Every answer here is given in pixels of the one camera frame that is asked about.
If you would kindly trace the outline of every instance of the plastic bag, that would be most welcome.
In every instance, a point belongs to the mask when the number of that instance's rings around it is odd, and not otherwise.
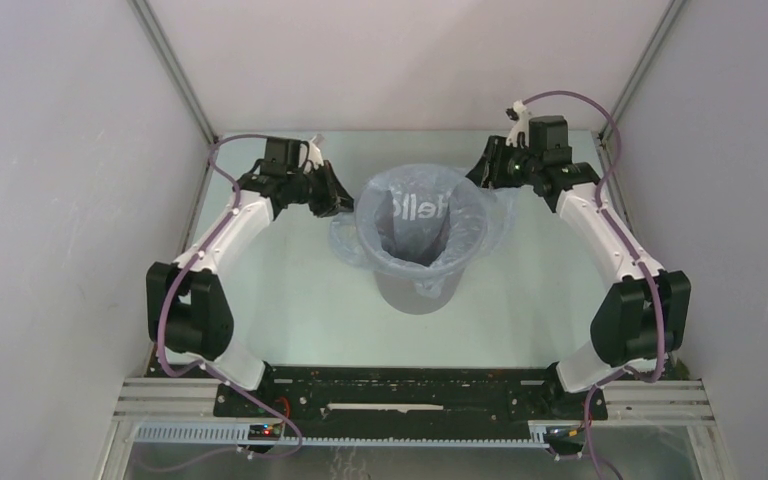
[[[373,177],[354,213],[331,222],[330,245],[342,261],[410,280],[437,298],[446,278],[494,250],[513,222],[514,189],[489,191],[465,170],[405,165]]]

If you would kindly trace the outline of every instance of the translucent plastic bag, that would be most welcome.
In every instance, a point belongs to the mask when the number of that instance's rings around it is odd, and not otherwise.
[[[334,254],[376,272],[391,305],[384,276],[410,282],[411,293],[445,304],[469,261],[495,249],[513,221],[516,191],[482,190],[465,173],[419,164],[376,175],[364,187],[354,213],[331,222]]]

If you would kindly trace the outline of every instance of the gray wall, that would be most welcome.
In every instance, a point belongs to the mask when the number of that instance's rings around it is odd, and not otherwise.
[[[0,2],[0,478],[89,478],[204,144],[125,0]]]
[[[633,223],[693,283],[681,356],[768,478],[768,2],[690,2],[621,127]]]

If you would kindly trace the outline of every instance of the wall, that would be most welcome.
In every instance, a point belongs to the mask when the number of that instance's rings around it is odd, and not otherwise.
[[[693,283],[681,356],[768,478],[768,2],[690,2],[621,127],[633,223]]]
[[[214,128],[508,129],[514,100],[610,108],[668,0],[155,0]],[[574,128],[604,120],[571,99]]]
[[[92,475],[203,154],[127,2],[0,2],[0,478]]]

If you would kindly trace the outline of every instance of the gray floor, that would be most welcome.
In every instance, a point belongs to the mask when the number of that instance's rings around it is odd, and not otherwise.
[[[594,443],[628,480],[699,479],[684,428],[597,429]],[[216,446],[140,444],[134,455],[153,466],[175,465]],[[588,460],[556,463],[540,450],[454,448],[309,447],[282,460],[248,461],[217,455],[174,473],[152,474],[131,466],[129,479],[419,480],[594,479]],[[606,470],[605,478],[612,478]]]

